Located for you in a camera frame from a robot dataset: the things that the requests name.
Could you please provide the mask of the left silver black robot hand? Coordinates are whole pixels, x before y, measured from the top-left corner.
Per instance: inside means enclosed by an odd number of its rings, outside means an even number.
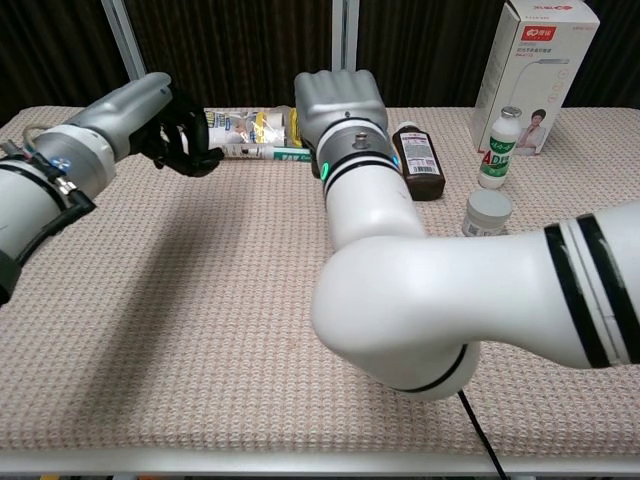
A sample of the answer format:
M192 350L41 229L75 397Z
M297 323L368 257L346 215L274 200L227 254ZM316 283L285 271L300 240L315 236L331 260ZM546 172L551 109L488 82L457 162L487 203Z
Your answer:
M101 135L116 161L140 154L159 170L167 167L194 178L213 172L224 159L209 145L205 110L172 84L164 72L152 72L110 92L72 116L67 123Z

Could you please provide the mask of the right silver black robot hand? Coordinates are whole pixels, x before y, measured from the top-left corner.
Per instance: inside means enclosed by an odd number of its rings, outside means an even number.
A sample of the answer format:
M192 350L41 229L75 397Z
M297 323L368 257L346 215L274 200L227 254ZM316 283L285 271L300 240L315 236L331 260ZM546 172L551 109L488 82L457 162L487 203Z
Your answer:
M294 80L294 96L299 136L312 152L311 171L316 179L320 178L316 150L331 125L352 118L367 119L387 131L386 107L368 70L299 73Z

